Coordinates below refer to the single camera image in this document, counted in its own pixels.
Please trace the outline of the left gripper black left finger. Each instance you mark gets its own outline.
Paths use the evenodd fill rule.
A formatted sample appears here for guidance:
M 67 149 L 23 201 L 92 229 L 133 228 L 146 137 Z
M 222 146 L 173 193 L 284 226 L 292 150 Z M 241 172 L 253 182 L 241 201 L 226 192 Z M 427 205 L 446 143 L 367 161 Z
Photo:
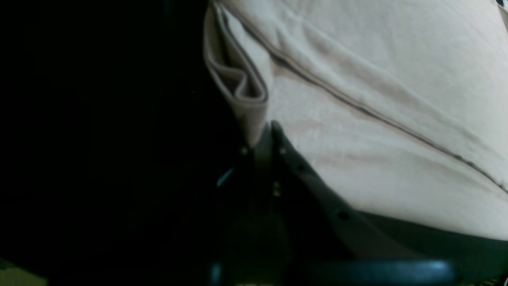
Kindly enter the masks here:
M 192 220 L 192 286 L 282 286 L 290 248 L 273 193 L 271 128 L 203 194 Z

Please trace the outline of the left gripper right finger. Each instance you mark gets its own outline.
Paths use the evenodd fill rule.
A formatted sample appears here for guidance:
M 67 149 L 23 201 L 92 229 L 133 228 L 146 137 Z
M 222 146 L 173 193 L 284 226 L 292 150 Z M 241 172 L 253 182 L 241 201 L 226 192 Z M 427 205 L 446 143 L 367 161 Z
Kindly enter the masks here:
M 336 194 L 270 123 L 277 203 L 292 245 L 288 286 L 452 286 L 452 262 L 390 239 Z

